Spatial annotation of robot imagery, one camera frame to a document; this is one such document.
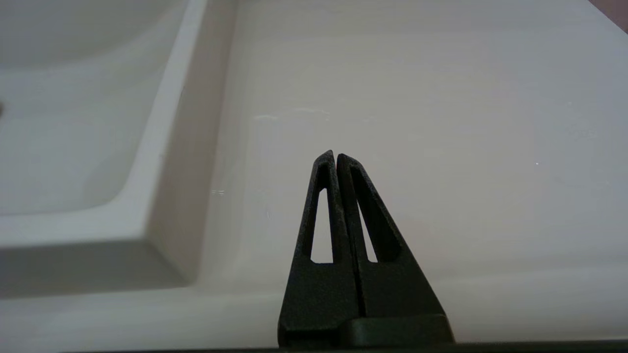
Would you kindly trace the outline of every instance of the white countertop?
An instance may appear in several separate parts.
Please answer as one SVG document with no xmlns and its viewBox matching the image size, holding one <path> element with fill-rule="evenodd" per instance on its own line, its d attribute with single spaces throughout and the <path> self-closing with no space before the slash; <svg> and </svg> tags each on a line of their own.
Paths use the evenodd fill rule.
<svg viewBox="0 0 628 353">
<path fill-rule="evenodd" d="M 0 350 L 276 345 L 328 149 L 458 341 L 627 337 L 627 57 L 587 1 L 243 1 L 198 283 L 0 301 Z"/>
</svg>

